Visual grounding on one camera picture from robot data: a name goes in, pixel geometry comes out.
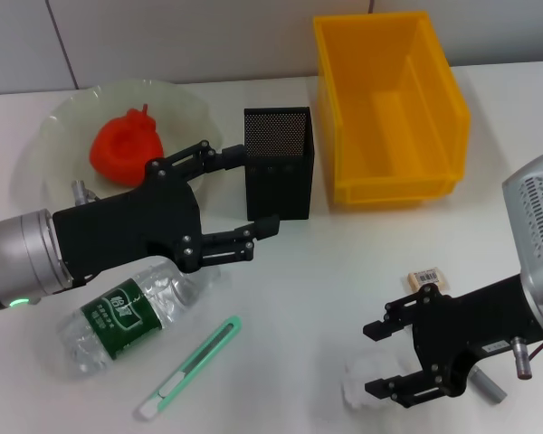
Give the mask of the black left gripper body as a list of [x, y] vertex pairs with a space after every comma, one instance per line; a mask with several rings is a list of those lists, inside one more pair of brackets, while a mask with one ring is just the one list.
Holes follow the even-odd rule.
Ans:
[[62, 262], [77, 283], [151, 256], [180, 269], [180, 242], [201, 231], [199, 207], [188, 182], [174, 175], [52, 216]]

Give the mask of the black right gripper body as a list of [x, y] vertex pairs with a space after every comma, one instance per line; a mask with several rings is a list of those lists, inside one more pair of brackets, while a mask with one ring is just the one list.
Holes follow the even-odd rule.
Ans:
[[513, 341], [543, 341], [520, 283], [495, 283], [460, 297], [434, 284], [417, 295], [414, 348], [422, 365], [410, 393], [417, 398], [457, 397], [480, 360], [510, 351]]

